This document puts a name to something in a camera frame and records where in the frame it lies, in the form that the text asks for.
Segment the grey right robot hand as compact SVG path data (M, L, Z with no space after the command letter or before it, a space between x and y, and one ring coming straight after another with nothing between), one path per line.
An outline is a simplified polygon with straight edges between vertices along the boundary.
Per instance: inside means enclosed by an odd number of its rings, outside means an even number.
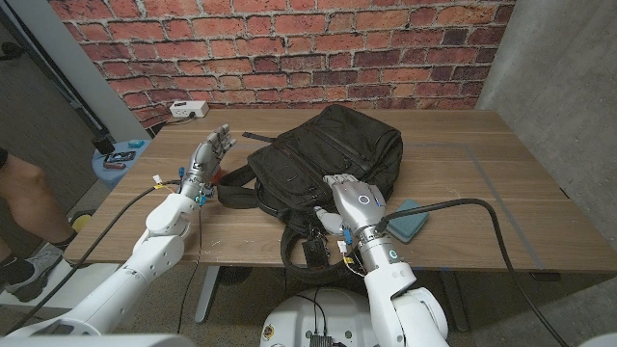
M342 235L347 228L363 243L384 236L377 225L385 216L386 200L376 185L349 173L325 175L323 181L332 189L336 212L315 206L314 213L330 234Z

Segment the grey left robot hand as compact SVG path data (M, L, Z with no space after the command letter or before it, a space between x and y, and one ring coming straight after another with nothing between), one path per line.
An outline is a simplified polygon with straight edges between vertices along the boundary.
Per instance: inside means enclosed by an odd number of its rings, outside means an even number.
M211 184L220 170L221 161L235 143L236 140L229 134L229 125L225 123L219 126L192 154L177 192L194 200L204 187Z

